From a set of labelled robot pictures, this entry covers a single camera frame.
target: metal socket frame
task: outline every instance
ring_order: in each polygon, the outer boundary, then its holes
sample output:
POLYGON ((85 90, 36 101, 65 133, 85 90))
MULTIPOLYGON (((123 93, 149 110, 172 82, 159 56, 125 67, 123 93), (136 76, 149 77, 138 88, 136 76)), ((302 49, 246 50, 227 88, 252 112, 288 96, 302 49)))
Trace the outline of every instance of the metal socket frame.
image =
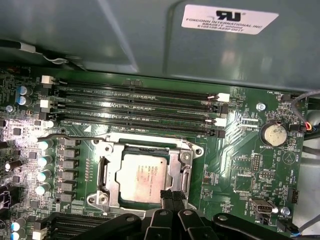
POLYGON ((105 138, 105 141, 92 140, 91 143, 100 157, 97 173, 97 191, 87 196, 86 201, 90 206, 98 208, 105 213, 123 214, 133 213, 143 217, 144 210, 127 209, 119 204, 120 184, 116 181, 116 173, 121 169, 123 151, 126 147, 164 150, 169 155, 167 167, 166 190, 183 191, 186 197, 185 207, 188 208, 191 172, 193 159, 203 156, 204 149, 183 138, 170 138, 142 134, 129 134, 111 132, 97 135, 97 138, 105 138), (125 143, 125 140, 143 141, 174 145, 175 148, 145 146, 125 143))

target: ul logo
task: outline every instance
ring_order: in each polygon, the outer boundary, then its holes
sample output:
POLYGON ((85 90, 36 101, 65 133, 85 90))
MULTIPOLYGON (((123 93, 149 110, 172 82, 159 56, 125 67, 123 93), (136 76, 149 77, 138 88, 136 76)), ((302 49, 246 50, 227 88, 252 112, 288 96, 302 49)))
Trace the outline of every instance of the ul logo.
POLYGON ((240 22, 241 20, 241 13, 240 12, 232 12, 232 11, 216 11, 216 15, 218 20, 233 21, 233 22, 240 22))

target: sticker label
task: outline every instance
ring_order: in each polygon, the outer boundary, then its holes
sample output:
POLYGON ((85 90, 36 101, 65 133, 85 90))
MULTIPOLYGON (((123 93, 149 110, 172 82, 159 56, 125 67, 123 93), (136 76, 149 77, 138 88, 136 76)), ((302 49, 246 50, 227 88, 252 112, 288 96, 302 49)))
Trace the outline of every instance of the sticker label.
POLYGON ((256 35, 278 16, 278 13, 272 12, 188 4, 184 9, 181 26, 256 35))

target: white label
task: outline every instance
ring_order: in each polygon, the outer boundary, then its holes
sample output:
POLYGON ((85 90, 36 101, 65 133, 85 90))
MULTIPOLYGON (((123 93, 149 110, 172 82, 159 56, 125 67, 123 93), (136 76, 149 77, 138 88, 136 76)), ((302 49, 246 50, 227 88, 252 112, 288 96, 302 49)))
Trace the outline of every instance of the white label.
POLYGON ((272 12, 188 4, 184 9, 181 26, 256 35, 278 16, 278 13, 272 12))

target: black connector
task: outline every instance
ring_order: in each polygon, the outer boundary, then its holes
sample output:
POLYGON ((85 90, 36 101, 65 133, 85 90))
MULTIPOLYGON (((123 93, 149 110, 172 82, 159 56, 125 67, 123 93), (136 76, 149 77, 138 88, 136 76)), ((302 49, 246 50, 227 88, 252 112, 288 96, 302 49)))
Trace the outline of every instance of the black connector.
POLYGON ((299 191, 294 188, 289 188, 288 189, 288 196, 287 196, 286 200, 289 203, 298 204, 298 199, 299 199, 299 191))
POLYGON ((299 228, 294 225, 292 222, 289 222, 287 219, 278 219, 276 221, 276 226, 284 233, 292 234, 292 235, 299 235, 300 231, 299 228))
POLYGON ((269 225, 270 215, 269 214, 260 213, 260 214, 258 214, 258 220, 263 225, 269 225))

